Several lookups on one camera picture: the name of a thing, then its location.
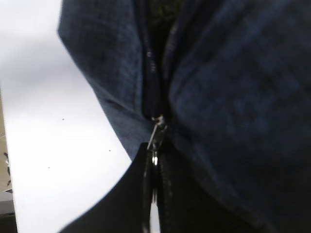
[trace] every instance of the jeans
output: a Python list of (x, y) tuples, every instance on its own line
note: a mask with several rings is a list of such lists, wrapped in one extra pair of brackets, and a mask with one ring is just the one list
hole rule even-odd
[[(168, 137), (227, 209), (267, 232), (310, 232), (311, 1), (223, 0), (205, 12), (175, 61)], [(59, 35), (133, 159), (153, 124), (132, 2), (64, 0)]]

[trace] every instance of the white wall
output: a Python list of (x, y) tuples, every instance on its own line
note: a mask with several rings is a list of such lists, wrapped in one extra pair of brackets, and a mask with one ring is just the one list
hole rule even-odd
[(57, 38), (60, 2), (0, 1), (0, 82), (19, 233), (58, 232), (130, 163)]

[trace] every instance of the dark blue denim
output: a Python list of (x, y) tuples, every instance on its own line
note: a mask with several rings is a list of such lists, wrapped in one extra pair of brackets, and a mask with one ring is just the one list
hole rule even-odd
[[(192, 22), (171, 77), (170, 140), (206, 192), (266, 232), (311, 232), (310, 12), (222, 0)], [(59, 35), (133, 158), (152, 123), (132, 2), (64, 0)]]

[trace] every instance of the zipper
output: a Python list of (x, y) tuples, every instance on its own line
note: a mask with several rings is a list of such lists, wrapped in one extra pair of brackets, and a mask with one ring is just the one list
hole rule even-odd
[[(156, 121), (156, 123), (155, 123), (153, 133), (151, 135), (149, 144), (147, 146), (148, 153), (152, 154), (152, 156), (150, 156), (151, 164), (152, 164), (151, 165), (152, 201), (150, 205), (152, 205), (152, 203), (155, 203), (158, 206), (158, 192), (159, 192), (159, 185), (160, 185), (159, 183), (161, 181), (160, 166), (159, 166), (159, 156), (160, 156), (159, 150), (161, 148), (161, 145), (165, 137), (165, 132), (167, 130), (167, 124), (165, 122), (163, 115), (153, 120)], [(157, 222), (159, 222), (159, 224), (161, 224), (161, 215), (162, 214), (158, 211)], [(152, 226), (152, 224), (149, 224), (149, 232), (152, 232), (152, 229), (150, 226)]]
[[(168, 101), (168, 85), (170, 82), (171, 68), (173, 65), (173, 60), (175, 52), (178, 46), (178, 43), (183, 35), (185, 28), (188, 26), (188, 23), (193, 15), (193, 10), (189, 14), (189, 10), (193, 8), (193, 3), (190, 0), (184, 1), (183, 9), (181, 9), (180, 16), (178, 16), (176, 22), (173, 24), (169, 38), (167, 40), (166, 47), (163, 52), (162, 57), (162, 70), (159, 70), (160, 64), (156, 63), (156, 55), (153, 50), (152, 42), (150, 39), (149, 31), (149, 7), (147, 0), (134, 0), (135, 5), (135, 15), (136, 22), (138, 23), (138, 30), (140, 31), (140, 39), (143, 43), (143, 75), (144, 75), (144, 96), (143, 96), (143, 114), (155, 121), (155, 126), (153, 133), (151, 135), (148, 147), (147, 147), (147, 166), (151, 163), (151, 191), (152, 199), (151, 203), (145, 206), (145, 213), (147, 213), (147, 208), (151, 208), (152, 203), (161, 205), (161, 210), (158, 211), (159, 222), (161, 229), (169, 228), (167, 225), (168, 213), (165, 213), (165, 182), (168, 182), (163, 174), (162, 166), (159, 166), (159, 156), (160, 156), (160, 147), (165, 137), (165, 132), (167, 129), (167, 119), (171, 118), (171, 110), (169, 107)], [(158, 202), (158, 192), (159, 185), (161, 188), (161, 201), (164, 203)], [(149, 198), (148, 195), (143, 197), (145, 202)], [(144, 222), (143, 232), (151, 232), (150, 229), (151, 216), (149, 215), (149, 223)]]

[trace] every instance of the zipper teeth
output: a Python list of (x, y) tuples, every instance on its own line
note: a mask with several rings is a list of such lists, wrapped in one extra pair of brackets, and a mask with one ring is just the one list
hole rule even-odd
[(179, 11), (179, 15), (172, 26), (171, 32), (169, 34), (169, 38), (167, 40), (164, 54), (162, 57), (162, 68), (163, 68), (163, 75), (164, 79), (170, 84), (170, 76), (172, 75), (172, 69), (174, 57), (176, 54), (176, 49), (181, 41), (181, 38), (186, 33), (186, 30), (190, 26), (191, 19), (197, 12), (202, 0), (198, 1), (191, 1), (191, 0), (184, 0), (182, 7)]
[(143, 103), (148, 118), (158, 117), (163, 113), (161, 109), (161, 87), (155, 53), (150, 40), (150, 30), (148, 25), (148, 2), (146, 0), (134, 0), (137, 6), (137, 21), (141, 33), (141, 40), (144, 47), (143, 59), (145, 60), (144, 71), (144, 96), (150, 106)]
[(170, 191), (170, 185), (169, 182), (167, 181), (167, 176), (165, 175), (165, 168), (163, 166), (163, 163), (160, 162), (161, 160), (159, 160), (159, 167), (160, 167), (160, 173), (161, 173), (161, 178), (162, 178), (162, 187), (163, 187), (163, 210), (164, 210), (164, 216), (165, 218), (161, 219), (160, 217), (160, 213), (159, 213), (159, 218), (160, 221), (163, 220), (165, 221), (165, 226), (166, 226), (166, 232), (165, 233), (169, 233), (170, 232), (170, 218), (169, 218), (169, 200), (168, 198), (170, 198), (171, 195), (171, 191)]

